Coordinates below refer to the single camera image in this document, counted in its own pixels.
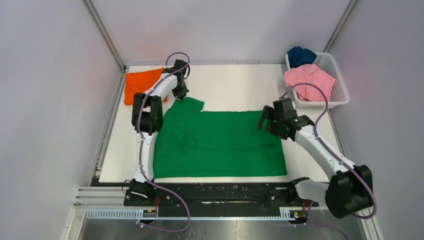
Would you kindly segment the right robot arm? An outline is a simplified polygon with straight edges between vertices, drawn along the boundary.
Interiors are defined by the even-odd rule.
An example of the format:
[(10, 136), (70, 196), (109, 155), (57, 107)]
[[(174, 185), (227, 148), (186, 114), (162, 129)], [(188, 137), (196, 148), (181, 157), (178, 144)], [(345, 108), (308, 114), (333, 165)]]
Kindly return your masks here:
[(291, 105), (264, 106), (257, 129), (265, 129), (275, 137), (291, 139), (304, 148), (318, 163), (329, 182), (317, 182), (308, 177), (298, 178), (294, 188), (287, 191), (287, 201), (293, 206), (306, 199), (325, 205), (338, 219), (356, 216), (359, 211), (372, 208), (377, 212), (373, 192), (372, 172), (366, 165), (358, 166), (347, 159), (317, 131), (314, 122), (306, 115), (299, 116)]

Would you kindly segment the white plastic laundry basket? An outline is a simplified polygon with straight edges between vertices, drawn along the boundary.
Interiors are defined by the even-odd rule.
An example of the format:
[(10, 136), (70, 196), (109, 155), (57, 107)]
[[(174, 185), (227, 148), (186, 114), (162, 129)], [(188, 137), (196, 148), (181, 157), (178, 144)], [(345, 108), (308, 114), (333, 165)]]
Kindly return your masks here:
[[(334, 57), (328, 52), (314, 51), (314, 53), (316, 54), (316, 58), (313, 63), (335, 79), (331, 88), (328, 108), (331, 109), (339, 105), (346, 105), (350, 97)], [(291, 96), (292, 101), (295, 103), (295, 107), (298, 109), (323, 109), (325, 107), (325, 102), (322, 101), (300, 100), (294, 88), (290, 90), (288, 95)]]

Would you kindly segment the pink t-shirt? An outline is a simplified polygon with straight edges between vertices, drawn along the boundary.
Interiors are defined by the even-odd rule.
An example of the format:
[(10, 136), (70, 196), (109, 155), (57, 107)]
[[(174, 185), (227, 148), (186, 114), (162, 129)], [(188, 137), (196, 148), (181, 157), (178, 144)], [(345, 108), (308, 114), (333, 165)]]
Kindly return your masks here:
[[(315, 64), (304, 64), (287, 70), (284, 75), (286, 86), (293, 86), (299, 83), (308, 83), (318, 87), (329, 101), (332, 87), (336, 81), (334, 77), (320, 69)], [(310, 85), (299, 85), (294, 87), (297, 96), (304, 102), (324, 102), (323, 95), (315, 87)]]

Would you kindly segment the left corner aluminium post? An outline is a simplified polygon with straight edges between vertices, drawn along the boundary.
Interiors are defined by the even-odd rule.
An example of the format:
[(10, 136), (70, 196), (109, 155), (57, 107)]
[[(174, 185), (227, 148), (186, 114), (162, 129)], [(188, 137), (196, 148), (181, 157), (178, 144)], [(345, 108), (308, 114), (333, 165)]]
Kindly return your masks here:
[(106, 26), (104, 25), (101, 16), (99, 15), (94, 3), (92, 0), (82, 0), (85, 8), (87, 9), (90, 17), (92, 18), (94, 25), (96, 26), (97, 30), (99, 31), (106, 47), (108, 48), (109, 52), (111, 53), (114, 61), (118, 65), (119, 69), (122, 72), (125, 72), (127, 67), (124, 63), (121, 55), (119, 54), (119, 51), (117, 50), (115, 44), (113, 43), (113, 40), (108, 33), (108, 30)]

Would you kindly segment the folded orange t-shirt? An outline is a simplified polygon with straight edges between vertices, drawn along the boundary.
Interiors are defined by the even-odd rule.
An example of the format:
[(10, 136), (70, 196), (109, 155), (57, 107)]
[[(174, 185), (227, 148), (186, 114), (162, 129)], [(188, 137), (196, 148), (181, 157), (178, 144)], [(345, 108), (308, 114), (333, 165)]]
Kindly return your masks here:
[(136, 93), (144, 93), (159, 80), (164, 68), (158, 68), (143, 72), (125, 74), (124, 104), (130, 106), (134, 103)]

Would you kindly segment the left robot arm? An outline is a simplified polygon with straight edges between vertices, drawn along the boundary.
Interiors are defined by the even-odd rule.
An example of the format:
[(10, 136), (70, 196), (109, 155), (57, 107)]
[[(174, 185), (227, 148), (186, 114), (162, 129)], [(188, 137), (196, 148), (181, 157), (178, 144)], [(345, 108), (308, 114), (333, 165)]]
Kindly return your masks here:
[(185, 83), (190, 73), (189, 63), (177, 59), (172, 67), (164, 68), (158, 80), (143, 93), (133, 97), (131, 123), (136, 131), (137, 162), (130, 181), (131, 194), (144, 206), (155, 200), (153, 160), (155, 141), (164, 124), (163, 100), (169, 93), (183, 99), (189, 92)]

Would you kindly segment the navy blue t-shirt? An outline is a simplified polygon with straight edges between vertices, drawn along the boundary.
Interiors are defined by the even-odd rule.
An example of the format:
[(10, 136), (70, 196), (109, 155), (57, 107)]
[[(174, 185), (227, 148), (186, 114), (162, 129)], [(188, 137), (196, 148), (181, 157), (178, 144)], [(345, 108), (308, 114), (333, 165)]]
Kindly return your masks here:
[(286, 54), (288, 57), (288, 64), (291, 68), (313, 64), (317, 58), (317, 55), (313, 51), (300, 46), (291, 48)]

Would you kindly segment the right corner aluminium post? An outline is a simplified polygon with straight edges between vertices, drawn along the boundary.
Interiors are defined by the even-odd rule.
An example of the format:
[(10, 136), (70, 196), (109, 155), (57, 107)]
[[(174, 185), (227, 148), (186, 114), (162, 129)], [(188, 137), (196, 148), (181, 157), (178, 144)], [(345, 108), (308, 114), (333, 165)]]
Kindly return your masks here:
[(347, 23), (350, 15), (352, 14), (352, 12), (354, 11), (356, 5), (358, 4), (359, 0), (350, 0), (345, 8), (345, 10), (343, 11), (334, 31), (332, 32), (326, 46), (324, 47), (323, 51), (328, 53), (332, 47), (334, 46), (334, 44), (336, 43), (339, 35), (341, 34), (341, 32), (343, 31), (343, 28), (345, 26), (345, 24)]

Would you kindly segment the corner aluminium post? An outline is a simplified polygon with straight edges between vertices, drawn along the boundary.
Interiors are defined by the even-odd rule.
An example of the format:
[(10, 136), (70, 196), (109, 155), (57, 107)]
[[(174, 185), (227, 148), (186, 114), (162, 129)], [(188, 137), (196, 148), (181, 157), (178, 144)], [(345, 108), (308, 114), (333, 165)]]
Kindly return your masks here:
[(323, 51), (328, 53), (332, 47), (334, 46), (334, 44), (336, 43), (339, 35), (341, 34), (341, 32), (343, 31), (343, 28), (345, 26), (345, 24), (347, 23), (350, 15), (352, 14), (352, 12), (354, 11), (356, 5), (358, 4), (359, 0), (350, 0), (345, 8), (345, 10), (343, 11), (334, 31), (332, 32), (326, 46), (324, 47)]
[(122, 72), (125, 72), (127, 67), (124, 63), (121, 55), (119, 54), (119, 51), (117, 50), (115, 44), (113, 43), (113, 40), (108, 33), (108, 30), (106, 26), (104, 25), (101, 16), (99, 15), (94, 3), (92, 0), (82, 0), (85, 8), (87, 9), (90, 17), (92, 18), (94, 25), (96, 26), (97, 30), (99, 31), (106, 47), (108, 48), (109, 52), (111, 53), (114, 61), (118, 65), (119, 69)]

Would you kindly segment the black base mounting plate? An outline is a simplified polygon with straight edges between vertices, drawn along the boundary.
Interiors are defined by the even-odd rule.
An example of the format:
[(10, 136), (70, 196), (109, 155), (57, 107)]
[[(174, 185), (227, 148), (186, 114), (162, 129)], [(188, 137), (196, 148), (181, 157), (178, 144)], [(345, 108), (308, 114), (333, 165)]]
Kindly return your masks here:
[(232, 182), (232, 183), (161, 183), (160, 186), (177, 193), (154, 187), (154, 198), (145, 199), (130, 192), (130, 181), (100, 183), (95, 187), (119, 187), (126, 207), (153, 207), (158, 203), (161, 218), (231, 218), (277, 217), (280, 208), (301, 209), (304, 203), (319, 203), (299, 198), (293, 181)]

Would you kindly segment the aluminium front frame rail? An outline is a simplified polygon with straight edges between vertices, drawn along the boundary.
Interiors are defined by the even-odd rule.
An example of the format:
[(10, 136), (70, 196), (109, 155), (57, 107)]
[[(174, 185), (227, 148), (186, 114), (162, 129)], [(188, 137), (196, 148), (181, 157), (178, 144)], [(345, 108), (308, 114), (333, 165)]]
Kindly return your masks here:
[(121, 186), (81, 187), (74, 206), (89, 208), (94, 218), (186, 220), (283, 220), (307, 217), (307, 204), (290, 196), (285, 184), (180, 183), (165, 184), (186, 204), (161, 189), (147, 188), (148, 197), (127, 183)]

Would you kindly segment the green t-shirt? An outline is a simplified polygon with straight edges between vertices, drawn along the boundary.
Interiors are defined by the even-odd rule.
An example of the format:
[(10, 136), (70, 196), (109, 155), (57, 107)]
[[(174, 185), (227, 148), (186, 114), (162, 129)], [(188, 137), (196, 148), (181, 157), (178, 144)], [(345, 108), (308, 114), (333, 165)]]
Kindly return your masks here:
[(256, 128), (260, 111), (205, 111), (204, 105), (186, 97), (166, 111), (155, 140), (155, 178), (287, 175), (282, 141)]

